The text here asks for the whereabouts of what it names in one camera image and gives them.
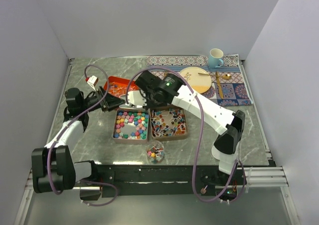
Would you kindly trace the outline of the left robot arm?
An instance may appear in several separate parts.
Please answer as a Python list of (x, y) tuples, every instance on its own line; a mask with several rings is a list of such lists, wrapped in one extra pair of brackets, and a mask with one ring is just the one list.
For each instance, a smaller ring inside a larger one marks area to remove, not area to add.
[(88, 186), (98, 183), (99, 173), (93, 161), (73, 162), (71, 151), (85, 132), (90, 111), (106, 110), (107, 92), (100, 87), (84, 97), (78, 88), (65, 92), (67, 106), (63, 124), (57, 135), (43, 148), (31, 154), (33, 189), (36, 193), (61, 194), (82, 180)]

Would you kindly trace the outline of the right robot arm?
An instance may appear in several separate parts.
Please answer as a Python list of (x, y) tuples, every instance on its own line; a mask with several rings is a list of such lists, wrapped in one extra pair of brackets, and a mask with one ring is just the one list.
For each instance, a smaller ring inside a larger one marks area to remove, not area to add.
[(221, 107), (192, 88), (179, 73), (167, 67), (163, 70), (167, 71), (163, 79), (149, 69), (136, 72), (123, 93), (125, 104), (145, 109), (176, 106), (199, 118), (201, 128), (205, 123), (211, 126), (218, 134), (211, 148), (211, 155), (219, 161), (218, 179), (230, 184), (236, 178), (237, 146), (245, 126), (245, 113)]

